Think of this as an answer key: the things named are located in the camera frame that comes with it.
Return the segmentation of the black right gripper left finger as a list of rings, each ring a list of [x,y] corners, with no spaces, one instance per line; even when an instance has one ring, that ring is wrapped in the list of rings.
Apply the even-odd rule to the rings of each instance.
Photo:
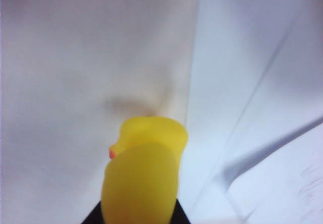
[[[98,202],[96,206],[91,210],[88,216],[84,219],[84,224],[103,224],[103,216],[101,212],[101,202]]]

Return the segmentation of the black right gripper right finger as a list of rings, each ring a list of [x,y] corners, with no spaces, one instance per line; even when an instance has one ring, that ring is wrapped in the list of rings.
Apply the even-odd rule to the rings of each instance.
[[[173,212],[173,224],[191,224],[178,199]]]

